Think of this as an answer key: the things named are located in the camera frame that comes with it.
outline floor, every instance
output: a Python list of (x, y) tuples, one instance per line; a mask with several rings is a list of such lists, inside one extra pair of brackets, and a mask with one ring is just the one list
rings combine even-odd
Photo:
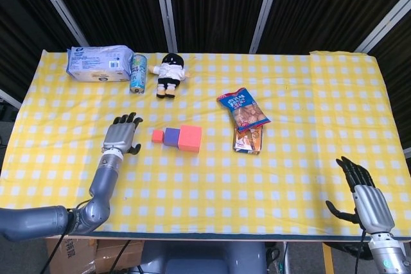
[[(0, 138), (3, 144), (7, 144), (12, 128), (12, 122), (0, 122)], [(0, 150), (0, 166), (3, 163), (4, 153), (5, 150)], [(409, 245), (407, 245), (407, 251), (411, 256)], [(322, 243), (289, 243), (287, 255), (289, 260), (287, 274), (325, 273)], [(0, 273), (2, 274), (39, 273), (47, 257), (46, 245), (42, 239), (11, 243), (0, 237)], [(332, 259), (334, 274), (354, 273), (354, 257), (332, 249)], [(273, 267), (270, 267), (270, 273), (277, 274)], [(358, 274), (362, 273), (377, 273), (373, 261), (360, 261)]]

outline can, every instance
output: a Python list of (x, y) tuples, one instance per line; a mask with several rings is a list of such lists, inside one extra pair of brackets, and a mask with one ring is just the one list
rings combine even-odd
[(147, 58), (134, 54), (131, 66), (130, 91), (144, 93), (146, 88)]

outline purple block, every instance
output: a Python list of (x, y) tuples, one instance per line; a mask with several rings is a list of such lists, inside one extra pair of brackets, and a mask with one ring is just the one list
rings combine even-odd
[(164, 133), (163, 143), (166, 146), (178, 148), (179, 135), (180, 135), (180, 130), (178, 128), (166, 128), (166, 132)]

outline table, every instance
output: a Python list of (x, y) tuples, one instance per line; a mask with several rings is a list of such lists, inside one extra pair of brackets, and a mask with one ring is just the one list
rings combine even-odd
[[(151, 65), (164, 54), (146, 54)], [(111, 199), (109, 220), (91, 236), (188, 239), (359, 239), (325, 200), (352, 212), (335, 159), (366, 167), (410, 240), (411, 179), (375, 58), (311, 55), (182, 54), (191, 78), (174, 100), (127, 82), (80, 83), (66, 53), (43, 51), (16, 120), (0, 178), (0, 207), (74, 207), (88, 199), (101, 145), (115, 116), (144, 119)], [(233, 127), (217, 96), (246, 87), (271, 123), (259, 155), (232, 150)], [(152, 144), (154, 129), (203, 129), (199, 154)]]

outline doll's feet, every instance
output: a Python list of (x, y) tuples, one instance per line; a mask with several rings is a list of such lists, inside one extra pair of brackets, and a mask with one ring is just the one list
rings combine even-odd
[(157, 87), (157, 97), (160, 99), (164, 99), (166, 97), (166, 89), (164, 89), (164, 86), (158, 86)]
[(175, 98), (175, 86), (174, 85), (167, 84), (166, 97), (167, 98)]

